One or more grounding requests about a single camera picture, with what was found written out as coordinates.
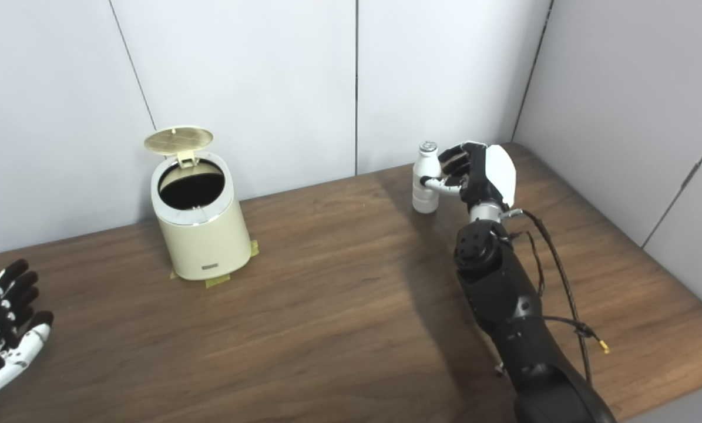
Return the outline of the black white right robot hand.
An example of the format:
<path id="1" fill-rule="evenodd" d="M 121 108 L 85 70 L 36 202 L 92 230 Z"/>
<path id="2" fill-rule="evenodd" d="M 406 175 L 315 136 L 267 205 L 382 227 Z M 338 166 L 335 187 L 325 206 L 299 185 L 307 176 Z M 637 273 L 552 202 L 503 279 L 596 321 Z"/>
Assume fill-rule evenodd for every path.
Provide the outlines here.
<path id="1" fill-rule="evenodd" d="M 494 204 L 508 212 L 515 204 L 517 174 L 509 153 L 501 145 L 465 141 L 439 153 L 439 170 L 433 154 L 426 152 L 414 166 L 414 187 L 434 195 L 457 196 L 471 210 Z"/>

